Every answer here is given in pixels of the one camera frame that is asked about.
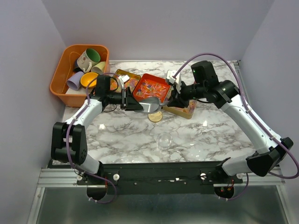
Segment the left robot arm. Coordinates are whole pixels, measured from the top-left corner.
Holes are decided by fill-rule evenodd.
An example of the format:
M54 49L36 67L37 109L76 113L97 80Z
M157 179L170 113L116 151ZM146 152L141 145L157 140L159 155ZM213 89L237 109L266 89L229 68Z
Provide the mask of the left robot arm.
M110 79L109 73L94 78L91 82L96 81L96 86L86 94L81 108L67 121L56 122L52 129L51 158L85 171L93 184L101 183L104 176L101 162L87 152L86 128L108 105L119 105L125 111L143 110L129 88L111 90Z

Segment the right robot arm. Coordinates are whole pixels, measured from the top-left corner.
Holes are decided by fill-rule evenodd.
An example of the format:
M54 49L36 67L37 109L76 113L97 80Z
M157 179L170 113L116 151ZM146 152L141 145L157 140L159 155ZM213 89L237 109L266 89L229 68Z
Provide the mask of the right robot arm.
M239 173L266 176L282 161L293 141L289 137L281 138L271 130L248 102L242 100L239 88L232 81L220 82L211 62L197 62L191 69L195 79L191 85L186 85L176 71L167 71L165 80L173 86L168 107L184 108L192 99L205 98L241 128L256 150L252 155L223 160L213 172L216 180L225 183Z

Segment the orange lollipop tin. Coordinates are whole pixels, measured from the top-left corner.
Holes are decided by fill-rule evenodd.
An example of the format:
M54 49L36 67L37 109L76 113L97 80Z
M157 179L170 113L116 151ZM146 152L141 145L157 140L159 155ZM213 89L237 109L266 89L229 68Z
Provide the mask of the orange lollipop tin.
M133 96L136 100L157 97L162 103L170 88L171 86L168 85L163 78L145 73L136 85L133 91Z

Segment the silver metal scoop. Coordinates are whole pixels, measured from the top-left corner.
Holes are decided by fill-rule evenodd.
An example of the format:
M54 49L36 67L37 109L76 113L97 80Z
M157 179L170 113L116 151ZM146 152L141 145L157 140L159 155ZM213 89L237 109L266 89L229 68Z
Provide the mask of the silver metal scoop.
M158 97L149 97L139 101L139 104L142 106L142 110L135 110L135 112L154 114L160 111L162 107L166 106L168 103L168 100L161 102Z

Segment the gold popsicle candy tin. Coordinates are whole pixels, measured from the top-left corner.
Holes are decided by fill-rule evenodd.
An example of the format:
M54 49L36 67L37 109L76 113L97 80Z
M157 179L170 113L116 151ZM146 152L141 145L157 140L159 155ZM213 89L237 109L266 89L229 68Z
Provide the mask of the gold popsicle candy tin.
M163 109L166 112L170 112L174 115L180 116L185 119L191 119L193 117L194 110L196 108L197 101L190 100L187 108L178 108L178 107L167 107L164 106Z

